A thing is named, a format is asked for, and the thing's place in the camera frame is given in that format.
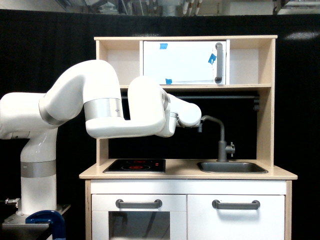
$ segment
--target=stovetop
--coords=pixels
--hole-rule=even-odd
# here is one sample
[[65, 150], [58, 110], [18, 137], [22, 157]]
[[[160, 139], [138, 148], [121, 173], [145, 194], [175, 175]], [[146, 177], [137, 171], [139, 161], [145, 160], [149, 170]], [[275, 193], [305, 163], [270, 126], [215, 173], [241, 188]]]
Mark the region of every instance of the stovetop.
[[117, 159], [103, 173], [164, 173], [164, 159]]

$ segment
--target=sink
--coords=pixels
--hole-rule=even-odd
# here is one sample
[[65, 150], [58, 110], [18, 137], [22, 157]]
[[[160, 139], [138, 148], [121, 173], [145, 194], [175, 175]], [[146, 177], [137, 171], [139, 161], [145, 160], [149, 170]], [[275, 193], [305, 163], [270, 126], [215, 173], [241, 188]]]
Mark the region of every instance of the sink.
[[267, 170], [252, 162], [198, 162], [202, 172], [206, 173], [228, 173], [228, 174], [266, 174]]

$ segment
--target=drawer handle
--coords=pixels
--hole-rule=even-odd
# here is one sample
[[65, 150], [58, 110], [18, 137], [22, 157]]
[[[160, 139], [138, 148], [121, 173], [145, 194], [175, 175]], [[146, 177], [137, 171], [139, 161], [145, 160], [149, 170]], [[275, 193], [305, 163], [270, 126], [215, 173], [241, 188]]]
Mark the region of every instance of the drawer handle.
[[218, 42], [215, 45], [215, 48], [217, 50], [217, 56], [216, 56], [216, 77], [214, 81], [216, 84], [219, 84], [222, 81], [224, 52], [223, 52], [223, 46], [220, 42]]
[[158, 209], [162, 206], [160, 199], [154, 202], [124, 202], [122, 199], [115, 201], [118, 209]]
[[227, 210], [257, 210], [260, 207], [260, 202], [254, 200], [252, 203], [221, 203], [219, 200], [213, 200], [212, 207]]

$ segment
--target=black faucet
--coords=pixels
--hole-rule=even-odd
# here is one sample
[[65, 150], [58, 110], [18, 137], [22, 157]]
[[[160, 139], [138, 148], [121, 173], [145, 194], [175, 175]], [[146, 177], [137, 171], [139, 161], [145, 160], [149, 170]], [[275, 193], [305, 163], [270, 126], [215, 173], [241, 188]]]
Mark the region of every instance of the black faucet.
[[202, 133], [202, 124], [204, 123], [205, 120], [210, 120], [220, 125], [220, 141], [218, 142], [218, 159], [216, 161], [219, 163], [229, 162], [227, 159], [227, 154], [231, 154], [231, 157], [233, 157], [233, 154], [236, 152], [236, 148], [232, 142], [231, 142], [231, 145], [227, 145], [227, 142], [225, 141], [224, 123], [220, 119], [217, 119], [209, 115], [204, 115], [203, 117], [201, 117], [200, 125], [198, 127], [199, 133]]

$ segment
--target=cabinet door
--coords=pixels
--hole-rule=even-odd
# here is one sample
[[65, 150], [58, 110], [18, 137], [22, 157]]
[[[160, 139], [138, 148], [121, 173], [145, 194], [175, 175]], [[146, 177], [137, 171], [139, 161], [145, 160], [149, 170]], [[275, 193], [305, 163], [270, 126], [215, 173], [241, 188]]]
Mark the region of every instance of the cabinet door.
[[[232, 203], [252, 207], [257, 200], [259, 208], [217, 209], [213, 207], [214, 200], [228, 203], [226, 208], [237, 205]], [[285, 196], [188, 195], [187, 223], [188, 240], [283, 240]]]
[[92, 239], [186, 240], [186, 208], [185, 195], [93, 194]]

